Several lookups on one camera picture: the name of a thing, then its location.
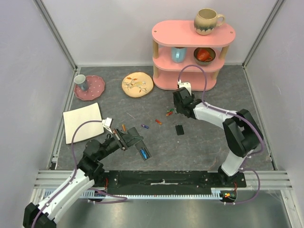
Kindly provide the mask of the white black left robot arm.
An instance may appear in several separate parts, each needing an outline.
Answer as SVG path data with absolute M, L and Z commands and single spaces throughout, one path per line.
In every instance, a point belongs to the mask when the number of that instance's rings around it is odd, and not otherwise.
M 118 129 L 108 134 L 100 143 L 90 140 L 85 145 L 83 156 L 69 177 L 48 197 L 38 204 L 30 203 L 25 207 L 23 227 L 55 228 L 67 210 L 89 188 L 103 184 L 105 170 L 101 160 L 117 150 L 125 151 L 133 145 L 143 144 L 143 137 L 136 128 L 127 132 Z

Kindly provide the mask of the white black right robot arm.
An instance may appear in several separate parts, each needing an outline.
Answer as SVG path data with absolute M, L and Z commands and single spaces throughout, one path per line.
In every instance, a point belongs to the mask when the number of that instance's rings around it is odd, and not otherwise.
M 251 113 L 246 109 L 236 112 L 210 105 L 204 100 L 195 99 L 184 87 L 173 92 L 173 102 L 177 113 L 224 130 L 230 151 L 218 169 L 217 179 L 221 186 L 230 186 L 247 156 L 256 147 L 263 148 L 264 137 Z

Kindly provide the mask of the black battery cover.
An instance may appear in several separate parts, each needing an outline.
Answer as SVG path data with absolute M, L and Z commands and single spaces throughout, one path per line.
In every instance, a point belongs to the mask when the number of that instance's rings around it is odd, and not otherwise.
M 183 129 L 182 125 L 176 125 L 175 129 L 176 129 L 176 134 L 177 135 L 184 135 L 184 129 Z

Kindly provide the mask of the blue battery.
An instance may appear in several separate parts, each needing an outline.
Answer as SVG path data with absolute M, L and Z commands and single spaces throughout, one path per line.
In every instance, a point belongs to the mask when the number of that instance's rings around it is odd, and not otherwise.
M 144 157 L 145 159 L 148 159 L 148 156 L 147 156 L 147 154 L 146 154 L 144 148 L 142 148 L 140 151 L 141 151 L 143 157 Z

